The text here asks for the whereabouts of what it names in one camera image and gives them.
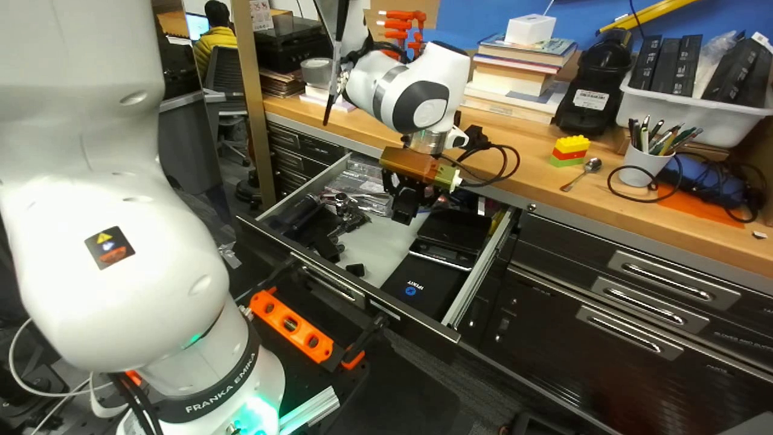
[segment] monitor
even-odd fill
[[[202,15],[185,13],[188,38],[197,41],[206,31],[210,31],[210,21]]]

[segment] robot label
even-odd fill
[[[87,239],[87,250],[91,251],[99,268],[109,268],[128,257],[134,254],[134,250],[128,245],[120,228],[109,228]]]

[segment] person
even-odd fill
[[[207,76],[210,53],[214,51],[214,47],[236,48],[236,34],[229,26],[232,21],[227,4],[207,0],[202,13],[207,18],[210,31],[206,31],[194,47],[196,70],[201,79]]]

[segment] open drawer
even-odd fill
[[[301,262],[319,282],[355,306],[381,311],[399,323],[418,323],[448,340],[458,340],[456,327],[479,292],[479,285],[482,282],[499,245],[505,241],[505,234],[510,234],[512,210],[499,202],[491,202],[487,199],[479,201],[485,202],[480,210],[494,210],[487,216],[493,224],[487,228],[482,245],[476,250],[476,257],[470,257],[462,268],[464,277],[445,299],[441,311],[428,315],[424,310],[406,302],[406,298],[386,292],[383,282],[394,277],[394,271],[406,259],[415,257],[415,241],[430,212],[418,212],[411,224],[386,217],[389,196],[376,193],[374,187],[380,183],[381,175],[376,161],[345,155],[264,216],[254,221],[239,221],[245,224],[245,229],[283,245],[290,257]],[[312,237],[299,237],[299,222],[307,224],[307,216],[313,216],[313,221],[331,221],[332,212],[324,212],[324,217],[313,212],[319,202],[326,202],[319,199],[335,196],[331,193],[331,187],[338,193],[345,190],[351,199],[358,199],[358,210],[363,210],[366,221],[355,224],[355,229],[324,228],[313,229]],[[445,264],[445,259],[428,259],[428,268],[438,268],[438,264]]]

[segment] wooden workbench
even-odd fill
[[[296,96],[266,100],[266,117],[283,117],[308,128],[324,128],[332,136],[342,136],[372,148],[399,146],[399,134],[389,131],[363,111],[332,111],[331,124],[320,125],[320,106],[301,103]],[[593,142],[592,155],[598,155],[604,160],[602,172],[584,176],[570,193],[562,193],[561,187],[580,175],[580,167],[558,170],[545,161],[552,141],[561,138],[558,131],[526,124],[498,128],[494,120],[491,120],[485,113],[464,113],[462,125],[467,128],[468,124],[482,125],[482,134],[493,142],[512,146],[521,155],[520,172],[512,179],[494,183],[494,189],[505,196],[561,207],[580,217],[625,229],[638,237],[712,259],[717,264],[735,266],[759,277],[756,282],[771,282],[766,288],[771,288],[773,295],[773,234],[771,239],[754,237],[754,231],[771,231],[760,222],[735,228],[657,202],[632,202],[608,193],[607,175],[621,165],[621,155],[615,153],[621,136],[610,136],[607,138],[607,142]],[[467,160],[467,167],[480,170],[485,175],[493,175],[498,165],[498,153],[480,153]]]

